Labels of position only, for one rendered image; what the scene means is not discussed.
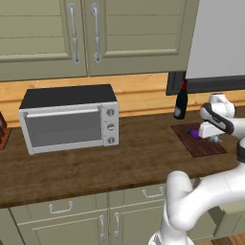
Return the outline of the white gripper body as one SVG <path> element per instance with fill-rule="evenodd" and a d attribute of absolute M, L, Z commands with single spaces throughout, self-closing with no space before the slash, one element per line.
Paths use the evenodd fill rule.
<path fill-rule="evenodd" d="M 218 136 L 221 134 L 223 134 L 223 131 L 215 127 L 210 122 L 202 122 L 200 124 L 198 136 L 202 139 Z"/>

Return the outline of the purple eggplant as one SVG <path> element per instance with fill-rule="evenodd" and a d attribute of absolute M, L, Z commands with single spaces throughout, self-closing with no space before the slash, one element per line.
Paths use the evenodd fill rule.
<path fill-rule="evenodd" d="M 199 131 L 198 130 L 195 130 L 195 129 L 190 129 L 188 128 L 187 129 L 187 133 L 196 141 L 199 141 L 201 140 L 201 137 L 199 136 Z M 211 136 L 208 138 L 208 140 L 212 143 L 219 143 L 220 142 L 220 139 L 218 136 Z"/>

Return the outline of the dark wooden cutting board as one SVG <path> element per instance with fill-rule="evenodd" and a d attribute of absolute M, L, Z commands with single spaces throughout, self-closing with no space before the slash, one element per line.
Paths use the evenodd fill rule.
<path fill-rule="evenodd" d="M 202 138 L 201 140 L 196 141 L 187 133 L 188 128 L 199 130 L 199 127 L 199 122 L 193 122 L 175 124 L 171 128 L 193 158 L 226 153 L 226 149 L 220 143 L 212 143 L 208 139 Z"/>

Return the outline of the dark wine bottle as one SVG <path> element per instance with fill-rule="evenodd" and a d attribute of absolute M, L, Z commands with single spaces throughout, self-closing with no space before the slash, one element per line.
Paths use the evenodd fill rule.
<path fill-rule="evenodd" d="M 185 79 L 181 91 L 179 92 L 176 99 L 174 118 L 177 120 L 184 119 L 186 115 L 186 110 L 188 105 L 187 85 L 188 85 L 188 81 Z"/>

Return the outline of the grey range hood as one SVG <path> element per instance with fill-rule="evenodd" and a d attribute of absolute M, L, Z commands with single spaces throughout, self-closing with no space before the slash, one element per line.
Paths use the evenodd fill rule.
<path fill-rule="evenodd" d="M 200 0 L 185 72 L 171 72 L 167 94 L 245 90 L 245 0 Z"/>

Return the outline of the olive drawer front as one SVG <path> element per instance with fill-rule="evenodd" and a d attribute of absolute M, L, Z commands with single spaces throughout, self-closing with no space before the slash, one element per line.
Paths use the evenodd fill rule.
<path fill-rule="evenodd" d="M 107 194 L 99 193 L 13 207 L 11 212 L 18 224 L 24 224 L 69 214 L 95 212 L 106 208 Z"/>
<path fill-rule="evenodd" d="M 164 190 L 164 195 L 162 197 L 154 198 L 154 199 L 147 199 L 142 194 L 143 189 L 146 189 L 148 193 L 156 193 L 159 187 L 163 187 L 163 190 Z M 119 207 L 119 206 L 139 204 L 139 203 L 144 203 L 144 202 L 154 201 L 154 200 L 161 200 L 164 197 L 165 197 L 165 185 L 164 184 L 144 186 L 144 187 L 134 188 L 134 189 L 123 189 L 123 190 L 111 191 L 108 194 L 109 206 L 112 208 Z"/>

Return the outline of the olive base cupboard door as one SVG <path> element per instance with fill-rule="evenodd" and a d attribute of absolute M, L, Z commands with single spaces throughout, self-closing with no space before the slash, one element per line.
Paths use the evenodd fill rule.
<path fill-rule="evenodd" d="M 100 215 L 105 240 L 100 239 Z M 26 245 L 108 245 L 107 209 L 18 224 Z"/>
<path fill-rule="evenodd" d="M 110 245 L 148 245 L 149 239 L 160 227 L 163 205 L 164 201 L 161 199 L 111 208 Z M 115 237 L 115 212 L 120 214 L 119 238 Z"/>

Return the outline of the silver toaster oven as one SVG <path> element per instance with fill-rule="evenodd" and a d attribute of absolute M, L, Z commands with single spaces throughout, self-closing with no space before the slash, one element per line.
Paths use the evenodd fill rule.
<path fill-rule="evenodd" d="M 99 108 L 100 112 L 43 118 L 27 118 L 23 112 L 70 111 Z M 109 117 L 108 109 L 115 114 Z M 27 149 L 36 153 L 119 143 L 119 104 L 109 84 L 29 89 L 18 110 Z M 113 123 L 114 130 L 107 125 Z M 115 143 L 107 142 L 109 137 Z"/>

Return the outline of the brown knife block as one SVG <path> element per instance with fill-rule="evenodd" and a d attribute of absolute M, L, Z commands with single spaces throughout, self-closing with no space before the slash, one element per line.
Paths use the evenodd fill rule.
<path fill-rule="evenodd" d="M 7 123 L 3 117 L 3 114 L 0 112 L 0 150 L 5 148 L 10 134 L 11 134 L 11 129 L 8 128 Z"/>

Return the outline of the olive wall cupboard door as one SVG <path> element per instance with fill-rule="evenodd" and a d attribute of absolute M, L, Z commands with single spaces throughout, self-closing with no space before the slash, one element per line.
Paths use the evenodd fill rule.
<path fill-rule="evenodd" d="M 73 61 L 69 3 L 77 9 L 80 64 Z M 81 0 L 0 0 L 0 81 L 85 75 Z"/>
<path fill-rule="evenodd" d="M 100 63 L 94 61 L 93 3 L 100 8 Z M 82 0 L 88 74 L 185 71 L 198 5 L 199 0 Z"/>

